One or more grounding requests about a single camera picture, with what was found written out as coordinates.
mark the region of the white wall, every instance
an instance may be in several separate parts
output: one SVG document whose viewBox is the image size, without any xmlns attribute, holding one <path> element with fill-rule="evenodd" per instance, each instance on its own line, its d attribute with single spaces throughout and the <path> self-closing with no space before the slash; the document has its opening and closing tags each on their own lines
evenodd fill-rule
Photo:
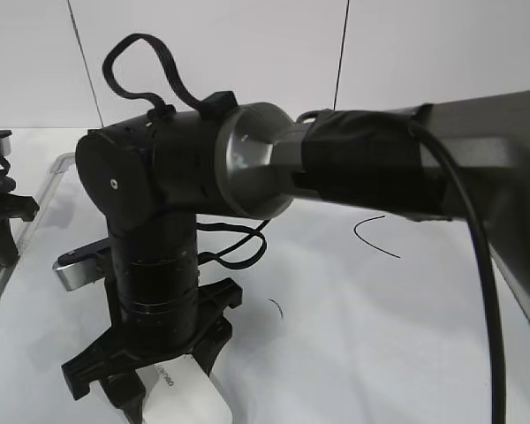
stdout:
<svg viewBox="0 0 530 424">
<path fill-rule="evenodd" d="M 239 102 L 274 102 L 293 116 L 333 104 L 345 0 L 72 0 L 72 8 L 106 125 L 151 108 L 117 97 L 102 76 L 107 53 L 133 32 L 167 43 L 199 98 L 231 89 Z M 115 69 L 130 91 L 176 102 L 147 44 L 133 45 Z"/>
<path fill-rule="evenodd" d="M 0 127 L 98 126 L 65 0 L 0 0 Z"/>
<path fill-rule="evenodd" d="M 351 0 L 337 107 L 530 88 L 530 0 Z"/>
</svg>

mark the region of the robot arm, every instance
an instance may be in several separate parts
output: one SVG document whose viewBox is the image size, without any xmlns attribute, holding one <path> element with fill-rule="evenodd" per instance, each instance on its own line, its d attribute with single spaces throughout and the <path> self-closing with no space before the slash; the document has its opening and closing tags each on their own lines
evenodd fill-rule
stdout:
<svg viewBox="0 0 530 424">
<path fill-rule="evenodd" d="M 461 167 L 497 259 L 530 295 L 530 91 L 398 116 L 416 112 Z M 151 125 L 137 117 L 91 132 L 79 143 L 77 166 L 109 223 L 126 231 L 162 210 L 270 219 L 293 198 L 415 220 L 462 217 L 431 154 L 400 120 L 391 128 L 381 116 L 323 111 L 295 124 L 278 107 L 256 103 L 222 122 L 196 112 Z"/>
<path fill-rule="evenodd" d="M 176 112 L 115 82 L 111 63 L 139 39 L 154 47 L 176 94 L 196 111 Z M 91 130 L 77 146 L 80 179 L 110 238 L 62 256 L 56 271 L 68 290 L 105 276 L 112 327 L 64 364 L 75 399 L 100 380 L 113 405 L 129 404 L 128 418 L 140 422 L 135 369 L 191 353 L 209 373 L 231 337 L 223 310 L 241 303 L 241 289 L 230 279 L 198 287 L 197 214 L 269 220 L 300 198 L 414 220 L 463 216 L 459 190 L 413 137 L 413 121 L 457 160 L 498 258 L 530 294 L 530 92 L 397 112 L 321 111 L 295 123 L 272 104 L 239 106 L 231 92 L 194 99 L 170 52 L 149 35 L 124 39 L 107 63 L 114 91 L 155 109 Z M 502 352 L 496 360 L 494 420 L 501 422 Z"/>
</svg>

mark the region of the curved black wire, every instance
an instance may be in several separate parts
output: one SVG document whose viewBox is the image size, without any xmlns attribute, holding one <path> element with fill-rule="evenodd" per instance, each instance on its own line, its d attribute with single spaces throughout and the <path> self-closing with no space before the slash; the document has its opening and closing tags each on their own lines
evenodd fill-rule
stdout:
<svg viewBox="0 0 530 424">
<path fill-rule="evenodd" d="M 379 252 L 383 252 L 384 254 L 387 254 L 389 256 L 392 256 L 393 258 L 397 258 L 397 259 L 400 259 L 400 256 L 398 256 L 397 254 L 392 254 L 391 252 L 385 250 L 385 249 L 381 249 L 379 246 L 375 246 L 373 243 L 370 243 L 368 242 L 367 240 L 365 240 L 364 238 L 362 238 L 360 236 L 360 234 L 358 233 L 357 229 L 360 227 L 360 225 L 364 224 L 364 223 L 369 223 L 371 221 L 374 221 L 376 219 L 381 219 L 381 218 L 384 218 L 385 215 L 381 215 L 381 216 L 375 216 L 373 218 L 368 218 L 368 219 L 364 219 L 363 221 L 361 221 L 360 223 L 356 223 L 355 226 L 353 227 L 353 232 L 355 233 L 355 235 L 357 236 L 357 238 L 359 240 L 361 240 L 363 243 L 365 243 L 366 245 L 368 246 L 371 246 L 373 247 L 375 250 L 378 250 Z"/>
<path fill-rule="evenodd" d="M 238 241 L 237 243 L 234 243 L 230 247 L 225 248 L 224 250 L 218 252 L 217 254 L 212 253 L 212 252 L 200 253 L 198 255 L 199 266 L 204 265 L 205 263 L 208 263 L 210 261 L 216 261 L 223 267 L 227 269 L 234 269 L 234 270 L 247 269 L 253 266 L 255 263 L 257 263 L 259 259 L 261 259 L 261 257 L 263 257 L 263 255 L 267 251 L 267 240 L 265 239 L 265 236 L 261 233 L 261 230 L 263 230 L 268 224 L 269 224 L 269 220 L 263 221 L 256 228 L 251 228 L 251 227 L 246 227 L 245 225 L 235 225 L 231 223 L 197 223 L 196 228 L 199 231 L 228 231 L 228 232 L 239 232 L 239 233 L 247 234 L 240 241 Z M 261 246 L 257 250 L 257 252 L 250 258 L 244 261 L 238 261 L 238 262 L 226 261 L 222 258 L 226 254 L 230 254 L 234 250 L 239 249 L 245 243 L 247 243 L 249 240 L 255 237 L 261 240 Z"/>
<path fill-rule="evenodd" d="M 412 119 L 408 132 L 422 144 L 445 171 L 453 184 L 466 212 L 467 226 L 473 242 L 488 333 L 488 354 L 491 373 L 491 422 L 504 424 L 506 420 L 506 365 L 504 360 L 503 326 L 498 305 L 495 274 L 488 248 L 487 234 L 474 201 L 462 179 L 461 171 L 442 142 Z"/>
</svg>

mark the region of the black loop cable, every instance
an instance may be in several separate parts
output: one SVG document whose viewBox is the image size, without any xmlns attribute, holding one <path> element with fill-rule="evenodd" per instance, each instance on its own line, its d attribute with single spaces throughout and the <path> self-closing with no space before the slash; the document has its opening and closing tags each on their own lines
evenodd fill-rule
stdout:
<svg viewBox="0 0 530 424">
<path fill-rule="evenodd" d="M 380 248 L 379 246 L 376 246 L 374 245 L 373 243 L 365 240 L 363 237 L 361 237 L 360 233 L 358 232 L 358 228 L 363 225 L 364 223 L 370 223 L 371 221 L 375 221 L 377 219 L 383 219 L 385 217 L 385 215 L 380 215 L 380 216 L 374 216 L 372 218 L 368 218 L 368 219 L 364 219 L 363 221 L 359 222 L 359 223 L 356 223 L 355 226 L 353 227 L 353 233 L 357 236 L 357 238 L 359 240 L 361 240 L 363 243 L 365 243 L 366 245 L 368 246 L 371 246 L 373 247 L 375 250 L 378 250 L 379 252 L 383 252 L 384 254 L 387 254 L 389 256 L 392 256 L 393 258 L 397 258 L 397 259 L 400 259 L 400 256 L 398 256 L 397 254 L 392 254 L 391 252 L 389 252 L 388 250 L 385 250 L 385 249 L 382 249 Z"/>
<path fill-rule="evenodd" d="M 267 226 L 268 223 L 269 221 L 263 221 L 257 228 L 246 227 L 245 225 L 234 225 L 231 223 L 197 223 L 196 228 L 199 231 L 211 231 L 211 232 L 228 231 L 228 232 L 238 232 L 242 234 L 247 234 L 239 242 L 224 249 L 221 252 L 218 252 L 217 254 L 214 254 L 212 252 L 200 253 L 198 255 L 199 266 L 204 265 L 205 263 L 208 263 L 210 261 L 216 261 L 223 267 L 227 269 L 233 269 L 233 270 L 247 269 L 253 266 L 255 263 L 257 263 L 259 259 L 261 259 L 261 257 L 267 251 L 267 240 L 265 239 L 265 236 L 263 235 L 263 233 L 261 233 L 261 230 L 265 228 L 265 226 Z M 226 261 L 222 259 L 223 256 L 233 252 L 236 249 L 239 249 L 240 247 L 242 247 L 245 243 L 247 243 L 249 240 L 251 240 L 254 237 L 261 240 L 261 246 L 252 257 L 244 261 L 239 261 L 239 262 L 231 262 L 231 261 Z"/>
<path fill-rule="evenodd" d="M 128 47 L 130 47 L 138 40 L 145 41 L 157 54 L 159 62 L 163 67 L 163 71 L 165 72 L 165 77 L 167 78 L 167 81 L 169 81 L 170 87 L 173 89 L 177 97 L 182 102 L 186 103 L 188 106 L 199 111 L 200 113 L 206 110 L 208 108 L 208 105 L 196 99 L 186 89 L 185 85 L 183 84 L 183 81 L 178 75 L 178 69 L 177 64 L 175 63 L 175 59 L 173 58 L 173 55 L 170 53 L 165 43 L 150 34 L 130 34 L 125 37 L 121 42 L 119 42 L 116 47 L 114 47 L 114 49 L 112 49 L 111 52 L 106 56 L 102 64 L 102 73 L 112 91 L 114 91 L 114 93 L 116 93 L 120 97 L 124 97 L 125 99 L 143 99 L 147 100 L 148 102 L 151 102 L 151 104 L 153 104 L 153 106 L 155 107 L 155 113 L 158 116 L 162 116 L 164 113 L 167 112 L 168 108 L 165 105 L 165 101 L 159 95 L 156 95 L 155 93 L 131 93 L 123 89 L 122 86 L 120 86 L 116 82 L 113 70 L 114 61 Z"/>
</svg>

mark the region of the white table surface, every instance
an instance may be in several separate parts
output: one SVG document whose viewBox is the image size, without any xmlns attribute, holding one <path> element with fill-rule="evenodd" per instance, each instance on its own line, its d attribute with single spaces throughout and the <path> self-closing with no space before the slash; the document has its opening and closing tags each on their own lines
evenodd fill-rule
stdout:
<svg viewBox="0 0 530 424">
<path fill-rule="evenodd" d="M 35 191 L 82 133 L 17 130 L 19 193 Z M 60 370 L 107 325 L 100 284 L 66 293 L 50 271 L 59 254 L 105 234 L 76 176 L 67 178 L 0 302 L 0 423 L 123 422 L 100 392 L 72 401 Z M 486 330 L 466 227 L 387 216 L 360 229 L 396 259 L 352 233 L 377 215 L 295 202 L 265 230 L 269 250 L 256 266 L 202 267 L 201 284 L 233 276 L 244 288 L 243 305 L 226 313 L 234 337 L 214 370 L 234 422 L 490 422 Z M 201 234 L 200 250 L 231 239 Z M 530 327 L 498 273 L 497 281 L 508 422 L 530 423 Z"/>
</svg>

